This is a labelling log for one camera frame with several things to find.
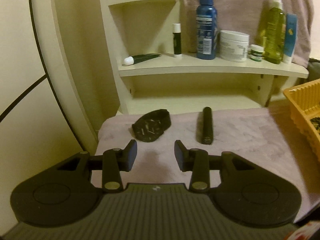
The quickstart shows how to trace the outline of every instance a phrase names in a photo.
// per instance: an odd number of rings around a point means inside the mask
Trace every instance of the blue spray bottle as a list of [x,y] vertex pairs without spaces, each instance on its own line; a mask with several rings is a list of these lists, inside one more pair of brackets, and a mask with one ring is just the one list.
[[217,32],[217,10],[213,7],[213,0],[200,0],[197,8],[197,58],[216,57]]

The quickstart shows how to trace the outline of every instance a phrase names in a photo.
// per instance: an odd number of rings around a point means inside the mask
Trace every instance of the barcode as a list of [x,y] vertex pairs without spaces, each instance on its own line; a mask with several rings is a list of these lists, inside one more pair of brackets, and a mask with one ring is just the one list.
[[212,39],[203,39],[203,54],[212,53]]

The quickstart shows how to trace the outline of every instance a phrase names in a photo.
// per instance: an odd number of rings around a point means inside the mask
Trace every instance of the small jar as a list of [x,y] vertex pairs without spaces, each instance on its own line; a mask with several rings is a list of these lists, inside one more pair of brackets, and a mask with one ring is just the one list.
[[250,45],[250,49],[251,49],[250,59],[257,62],[261,62],[264,48],[261,46],[252,44]]
[[220,32],[220,57],[229,61],[244,62],[247,59],[250,36],[234,31]]

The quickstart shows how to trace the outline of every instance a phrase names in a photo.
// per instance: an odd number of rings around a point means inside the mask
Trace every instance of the black wristwatch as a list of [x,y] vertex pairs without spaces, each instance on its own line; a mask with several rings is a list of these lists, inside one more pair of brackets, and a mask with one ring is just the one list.
[[132,129],[137,140],[154,142],[171,126],[170,114],[166,109],[152,111],[140,117]]

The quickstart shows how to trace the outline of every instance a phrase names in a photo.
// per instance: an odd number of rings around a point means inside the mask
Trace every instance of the white shelf unit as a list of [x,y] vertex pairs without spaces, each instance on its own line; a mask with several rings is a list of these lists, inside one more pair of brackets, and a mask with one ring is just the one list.
[[[165,108],[172,114],[263,107],[284,85],[306,78],[299,65],[248,59],[200,60],[186,51],[182,0],[100,0],[113,75],[123,114]],[[174,58],[172,24],[181,23],[183,57]],[[130,55],[161,57],[124,66]]]

